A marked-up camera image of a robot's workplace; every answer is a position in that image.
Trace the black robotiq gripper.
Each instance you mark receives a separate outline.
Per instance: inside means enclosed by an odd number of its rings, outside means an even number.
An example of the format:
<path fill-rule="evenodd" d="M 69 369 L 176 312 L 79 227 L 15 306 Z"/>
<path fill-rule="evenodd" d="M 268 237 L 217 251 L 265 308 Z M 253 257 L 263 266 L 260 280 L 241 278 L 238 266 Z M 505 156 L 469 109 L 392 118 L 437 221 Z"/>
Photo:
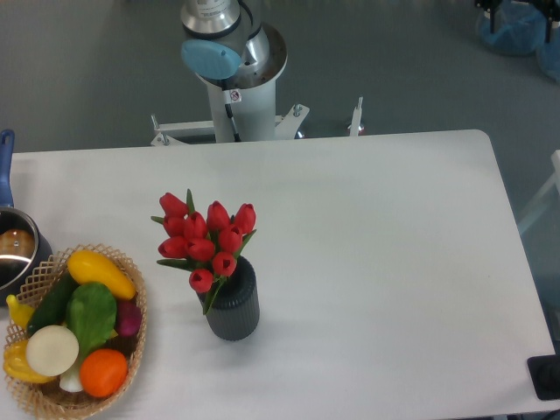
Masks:
<path fill-rule="evenodd" d="M 489 19 L 489 31 L 495 34 L 496 30 L 496 13 L 502 4 L 506 1 L 503 0 L 475 0 L 474 6 L 486 10 L 486 17 Z M 546 30 L 544 42 L 549 43 L 552 39 L 552 32 L 557 23 L 557 10 L 559 9 L 559 2 L 557 0 L 511 0 L 511 4 L 520 4 L 523 6 L 531 5 L 537 10 L 543 10 L 543 15 L 546 18 Z"/>

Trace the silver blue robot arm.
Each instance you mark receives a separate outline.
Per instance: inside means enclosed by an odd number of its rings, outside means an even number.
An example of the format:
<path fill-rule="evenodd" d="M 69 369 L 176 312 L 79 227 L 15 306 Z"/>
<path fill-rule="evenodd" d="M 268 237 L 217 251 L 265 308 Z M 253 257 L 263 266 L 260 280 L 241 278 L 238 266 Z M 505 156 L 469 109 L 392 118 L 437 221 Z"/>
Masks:
<path fill-rule="evenodd" d="M 244 67 L 269 58 L 260 1 L 185 1 L 180 18 L 186 35 L 183 62 L 209 81 L 227 81 Z M 475 1 L 476 34 L 496 53 L 534 54 L 541 71 L 559 82 L 558 1 Z"/>

